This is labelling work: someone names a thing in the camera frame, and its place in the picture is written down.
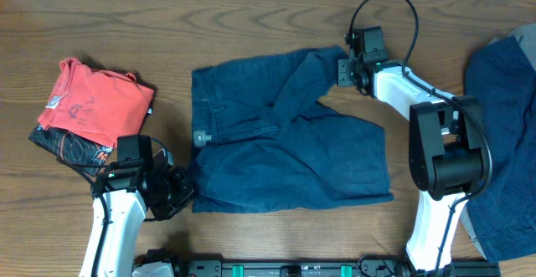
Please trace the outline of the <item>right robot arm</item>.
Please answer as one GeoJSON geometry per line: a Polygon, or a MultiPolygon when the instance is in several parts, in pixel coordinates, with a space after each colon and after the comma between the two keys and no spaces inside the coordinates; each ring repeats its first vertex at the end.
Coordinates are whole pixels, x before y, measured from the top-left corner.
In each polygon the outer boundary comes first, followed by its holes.
{"type": "Polygon", "coordinates": [[[410,123],[410,175],[420,193],[407,259],[397,274],[446,274],[463,209],[484,191],[492,172],[477,99],[438,90],[397,61],[341,59],[337,84],[390,105],[410,123]]]}

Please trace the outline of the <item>dark blue denim shorts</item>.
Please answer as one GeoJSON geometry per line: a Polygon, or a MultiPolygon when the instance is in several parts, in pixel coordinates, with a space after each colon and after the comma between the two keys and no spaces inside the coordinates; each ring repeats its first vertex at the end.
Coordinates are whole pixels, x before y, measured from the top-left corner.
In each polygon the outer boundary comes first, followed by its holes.
{"type": "Polygon", "coordinates": [[[333,46],[193,71],[194,212],[321,210],[393,199],[384,129],[321,102],[345,58],[333,46]]]}

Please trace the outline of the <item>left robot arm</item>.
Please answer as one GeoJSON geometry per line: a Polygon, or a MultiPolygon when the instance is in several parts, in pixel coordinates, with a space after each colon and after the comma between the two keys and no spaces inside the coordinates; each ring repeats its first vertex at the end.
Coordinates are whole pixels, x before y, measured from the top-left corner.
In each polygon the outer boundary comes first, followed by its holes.
{"type": "Polygon", "coordinates": [[[93,225],[80,276],[178,276],[179,266],[161,250],[135,263],[144,223],[169,220],[194,198],[191,177],[165,164],[104,171],[97,176],[93,225]]]}

